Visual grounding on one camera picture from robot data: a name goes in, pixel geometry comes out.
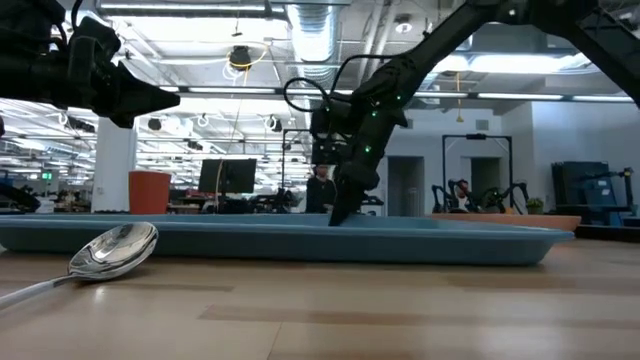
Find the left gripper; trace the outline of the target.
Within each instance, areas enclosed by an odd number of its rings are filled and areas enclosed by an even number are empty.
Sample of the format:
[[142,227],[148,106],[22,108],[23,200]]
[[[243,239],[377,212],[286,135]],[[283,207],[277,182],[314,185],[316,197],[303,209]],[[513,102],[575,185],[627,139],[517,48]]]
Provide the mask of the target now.
[[180,96],[144,82],[112,58],[121,47],[115,31],[91,17],[82,19],[70,40],[67,85],[69,106],[113,114],[119,128],[132,129],[135,118],[180,104]]

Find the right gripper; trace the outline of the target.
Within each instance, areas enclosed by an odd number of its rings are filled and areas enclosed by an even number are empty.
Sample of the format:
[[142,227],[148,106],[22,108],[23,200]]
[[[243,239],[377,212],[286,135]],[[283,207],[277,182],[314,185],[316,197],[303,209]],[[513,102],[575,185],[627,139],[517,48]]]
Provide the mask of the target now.
[[405,126],[403,107],[408,95],[394,88],[360,87],[350,96],[349,120],[357,127],[348,142],[344,161],[336,177],[336,200],[330,226],[340,226],[361,209],[366,191],[377,187],[377,172],[390,137],[397,126]]

